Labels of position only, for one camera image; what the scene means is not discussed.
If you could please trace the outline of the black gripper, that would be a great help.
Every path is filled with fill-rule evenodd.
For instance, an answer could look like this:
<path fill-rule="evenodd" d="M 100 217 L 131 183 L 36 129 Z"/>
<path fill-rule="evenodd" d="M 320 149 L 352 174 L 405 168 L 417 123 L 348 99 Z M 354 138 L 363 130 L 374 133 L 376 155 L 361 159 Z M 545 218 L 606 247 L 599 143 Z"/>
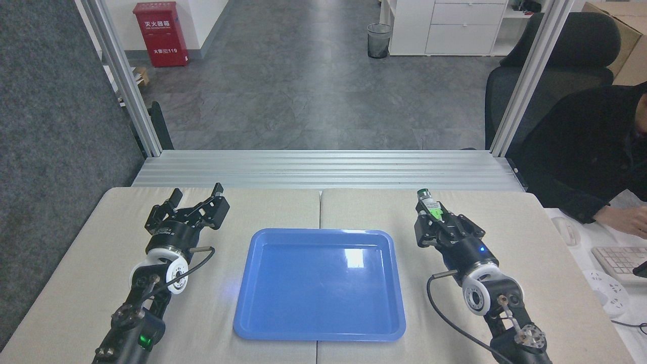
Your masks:
<path fill-rule="evenodd" d="M 161 205 L 154 205 L 144 225 L 145 230 L 152 234 L 147 245 L 147 253 L 152 249 L 164 248 L 189 254 L 196 247 L 200 231 L 205 228 L 218 230 L 229 211 L 229 204 L 222 195 L 224 191 L 220 183 L 215 184 L 209 198 L 197 205 L 180 209 L 176 207 L 182 199 L 180 189 L 174 189 L 168 200 Z M 164 221 L 176 213 L 176 221 Z"/>
<path fill-rule="evenodd" d="M 416 210 L 419 214 L 414 233 L 418 246 L 443 246 L 443 261 L 448 270 L 455 270 L 464 277 L 488 263 L 499 265 L 480 239 L 486 232 L 464 214 L 444 210 L 443 218 L 438 219 L 422 201 L 418 201 Z"/>

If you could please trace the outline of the person's hand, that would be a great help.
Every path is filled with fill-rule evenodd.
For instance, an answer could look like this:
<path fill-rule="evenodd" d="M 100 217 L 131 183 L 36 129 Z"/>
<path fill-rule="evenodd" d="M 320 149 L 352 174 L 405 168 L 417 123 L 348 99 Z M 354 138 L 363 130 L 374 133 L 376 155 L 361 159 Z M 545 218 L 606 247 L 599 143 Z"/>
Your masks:
<path fill-rule="evenodd" d="M 594 221 L 611 228 L 646 239 L 646 207 L 619 209 L 604 206 L 594 216 Z"/>

